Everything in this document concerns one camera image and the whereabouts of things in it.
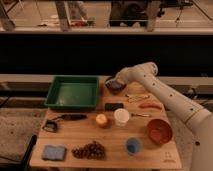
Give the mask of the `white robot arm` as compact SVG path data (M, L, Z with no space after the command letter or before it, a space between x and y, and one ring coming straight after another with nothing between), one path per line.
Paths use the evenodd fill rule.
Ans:
M190 171L213 171L213 113L182 95L157 77L158 67L153 62L120 70L108 82L114 90L121 90L131 82L138 82L174 112L194 134Z

